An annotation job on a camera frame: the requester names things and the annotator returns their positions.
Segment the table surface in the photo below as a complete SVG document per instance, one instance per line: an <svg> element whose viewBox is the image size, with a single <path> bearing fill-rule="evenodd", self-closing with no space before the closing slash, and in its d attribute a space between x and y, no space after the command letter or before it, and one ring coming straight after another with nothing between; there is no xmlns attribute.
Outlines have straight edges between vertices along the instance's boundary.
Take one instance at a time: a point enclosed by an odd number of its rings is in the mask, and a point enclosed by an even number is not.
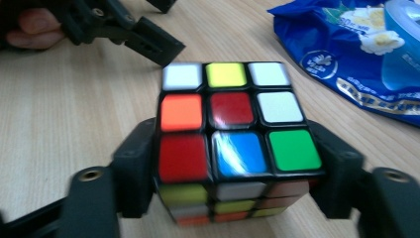
<svg viewBox="0 0 420 238"><path fill-rule="evenodd" d="M292 62L266 11L281 0L177 1L163 15L123 1L187 45L175 61L279 60L306 117L366 158L420 179L420 129L363 111ZM161 68L105 39L45 52L0 54L0 209L14 220L66 195L70 177L107 166L135 126L156 116ZM280 215L180 228L155 197L142 219L120 220L123 237L357 237L352 220L327 220L309 195Z"/></svg>

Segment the screw hole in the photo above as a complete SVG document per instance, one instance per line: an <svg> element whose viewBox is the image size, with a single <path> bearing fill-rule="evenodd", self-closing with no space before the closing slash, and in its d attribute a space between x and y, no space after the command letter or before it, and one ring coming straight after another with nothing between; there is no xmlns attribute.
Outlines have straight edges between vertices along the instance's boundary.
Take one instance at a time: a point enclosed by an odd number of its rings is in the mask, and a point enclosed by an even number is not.
<svg viewBox="0 0 420 238"><path fill-rule="evenodd" d="M126 19L130 22L134 22L134 17L130 15L126 15Z"/></svg>
<svg viewBox="0 0 420 238"><path fill-rule="evenodd" d="M79 180L91 181L91 180L99 179L102 176L102 174L103 173L101 171L88 171L88 172L83 173L83 175L79 177Z"/></svg>
<svg viewBox="0 0 420 238"><path fill-rule="evenodd" d="M409 182L409 179L407 176L398 173L398 172L393 172L393 171L385 171L384 172L385 176L388 179L391 179L393 181L397 181L397 182Z"/></svg>
<svg viewBox="0 0 420 238"><path fill-rule="evenodd" d="M92 12L93 12L93 14L95 14L96 16L98 16L98 17L103 17L103 16L105 16L105 13L104 13L104 11L102 11L101 9L99 9L99 8L94 8L94 9L92 9Z"/></svg>

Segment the rubik's cube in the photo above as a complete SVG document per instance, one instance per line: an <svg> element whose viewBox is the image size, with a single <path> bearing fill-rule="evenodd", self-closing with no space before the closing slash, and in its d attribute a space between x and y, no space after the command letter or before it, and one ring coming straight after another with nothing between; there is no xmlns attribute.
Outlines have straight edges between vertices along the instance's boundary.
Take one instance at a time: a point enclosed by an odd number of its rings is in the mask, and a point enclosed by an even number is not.
<svg viewBox="0 0 420 238"><path fill-rule="evenodd" d="M171 63L157 110L155 184L177 224L280 213L324 174L281 62Z"/></svg>

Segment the blue plastic bag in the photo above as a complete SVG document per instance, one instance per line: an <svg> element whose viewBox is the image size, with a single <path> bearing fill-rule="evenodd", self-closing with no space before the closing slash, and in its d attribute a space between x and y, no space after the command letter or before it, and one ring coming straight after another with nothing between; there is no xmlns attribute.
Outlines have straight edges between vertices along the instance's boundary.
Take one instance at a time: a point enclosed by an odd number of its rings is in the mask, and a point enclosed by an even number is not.
<svg viewBox="0 0 420 238"><path fill-rule="evenodd" d="M296 0L268 12L306 72L362 109L420 127L420 50L413 50L420 39L388 29L394 19L385 2ZM420 33L420 19L412 20Z"/></svg>

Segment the hand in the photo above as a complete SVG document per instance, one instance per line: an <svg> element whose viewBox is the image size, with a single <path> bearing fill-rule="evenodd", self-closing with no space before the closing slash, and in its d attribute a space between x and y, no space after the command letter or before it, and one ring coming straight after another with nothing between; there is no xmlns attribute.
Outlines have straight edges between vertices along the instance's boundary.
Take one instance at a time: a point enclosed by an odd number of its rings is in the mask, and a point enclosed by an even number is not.
<svg viewBox="0 0 420 238"><path fill-rule="evenodd" d="M45 8L23 11L19 18L20 29L6 35L6 41L17 48L43 50L52 47L64 38L60 23Z"/></svg>

